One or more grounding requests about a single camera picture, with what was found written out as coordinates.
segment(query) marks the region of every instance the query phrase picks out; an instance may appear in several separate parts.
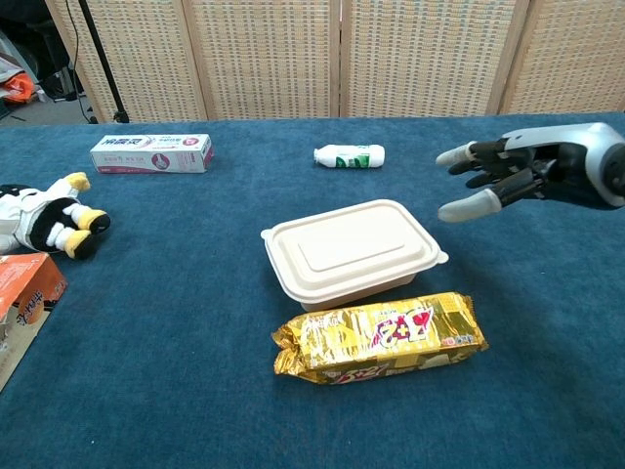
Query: cable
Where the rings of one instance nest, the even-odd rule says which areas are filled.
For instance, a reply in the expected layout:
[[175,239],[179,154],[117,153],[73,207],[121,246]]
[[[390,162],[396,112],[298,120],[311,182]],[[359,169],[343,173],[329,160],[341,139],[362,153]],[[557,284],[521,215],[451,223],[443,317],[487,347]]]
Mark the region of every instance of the cable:
[[71,21],[71,25],[74,28],[74,33],[76,35],[76,52],[74,54],[74,67],[72,68],[71,79],[73,81],[74,91],[76,92],[76,99],[78,100],[78,105],[80,106],[80,112],[82,112],[82,116],[85,118],[87,123],[91,124],[91,119],[89,119],[89,117],[87,117],[87,114],[85,114],[85,109],[82,106],[82,101],[80,101],[80,93],[78,93],[78,87],[76,86],[76,67],[78,65],[78,46],[80,44],[80,37],[78,36],[78,28],[76,27],[76,23],[74,22],[74,16],[71,14],[71,9],[69,8],[69,0],[65,0],[65,7],[67,8],[69,20]]

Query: gold snack wrapper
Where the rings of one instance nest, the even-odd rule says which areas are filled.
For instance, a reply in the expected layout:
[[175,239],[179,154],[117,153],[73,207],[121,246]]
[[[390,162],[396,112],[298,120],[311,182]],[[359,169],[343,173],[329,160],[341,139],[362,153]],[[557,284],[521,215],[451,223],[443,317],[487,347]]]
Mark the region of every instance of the gold snack wrapper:
[[460,362],[488,344],[468,296],[448,292],[307,313],[272,335],[276,374],[346,384]]

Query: woven partition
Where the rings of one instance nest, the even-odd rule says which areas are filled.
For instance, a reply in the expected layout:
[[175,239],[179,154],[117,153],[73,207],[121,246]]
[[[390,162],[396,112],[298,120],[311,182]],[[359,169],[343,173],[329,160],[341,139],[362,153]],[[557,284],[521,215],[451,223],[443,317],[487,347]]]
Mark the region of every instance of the woven partition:
[[[47,0],[65,48],[76,40],[65,0]],[[116,110],[77,0],[78,73],[100,122]],[[133,122],[206,118],[181,0],[89,0],[115,82]]]
[[499,107],[527,0],[343,2],[341,115]]
[[502,113],[625,107],[625,2],[535,0]]
[[340,0],[184,0],[209,118],[338,115]]

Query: takeout container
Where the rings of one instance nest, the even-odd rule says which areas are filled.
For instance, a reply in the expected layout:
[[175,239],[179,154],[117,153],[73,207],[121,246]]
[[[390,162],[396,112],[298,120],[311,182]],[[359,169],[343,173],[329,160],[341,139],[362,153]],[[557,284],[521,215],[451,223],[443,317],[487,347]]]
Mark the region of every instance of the takeout container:
[[373,200],[261,232],[284,292],[322,311],[412,281],[449,259],[400,203]]

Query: white plastic bottle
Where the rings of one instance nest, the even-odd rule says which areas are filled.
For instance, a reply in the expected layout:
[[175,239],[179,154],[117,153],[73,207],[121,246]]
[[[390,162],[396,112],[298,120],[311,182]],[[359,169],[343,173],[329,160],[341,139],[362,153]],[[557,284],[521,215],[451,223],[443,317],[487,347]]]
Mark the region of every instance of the white plastic bottle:
[[326,145],[314,151],[314,162],[328,168],[377,168],[384,164],[384,147]]

